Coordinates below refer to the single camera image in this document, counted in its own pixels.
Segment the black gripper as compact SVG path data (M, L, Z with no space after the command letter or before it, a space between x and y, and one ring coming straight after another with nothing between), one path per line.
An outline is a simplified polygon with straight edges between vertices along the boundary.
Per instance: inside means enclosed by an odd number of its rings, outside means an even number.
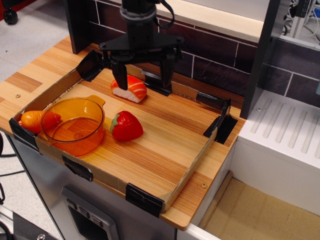
M126 22L126 33L118 38L99 44L103 58L111 63L112 74L122 90L128 89L127 64L160 62L162 86L171 84L175 62L182 57L182 36L159 33L158 26L170 28L175 19L168 25L160 25L156 7L121 7L120 15Z

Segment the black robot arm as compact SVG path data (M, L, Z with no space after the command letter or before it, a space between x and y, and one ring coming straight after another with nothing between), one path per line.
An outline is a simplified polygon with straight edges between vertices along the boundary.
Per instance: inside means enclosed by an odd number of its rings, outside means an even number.
M157 19L157 4L162 4L170 13L172 7L164 0L124 0L120 15L126 21L127 31L122 36L99 44L102 64L112 74L122 90L128 89L127 65L159 62L160 80L163 87L171 84L175 65L183 56L184 38L159 33L154 29L170 28L175 19L161 25Z

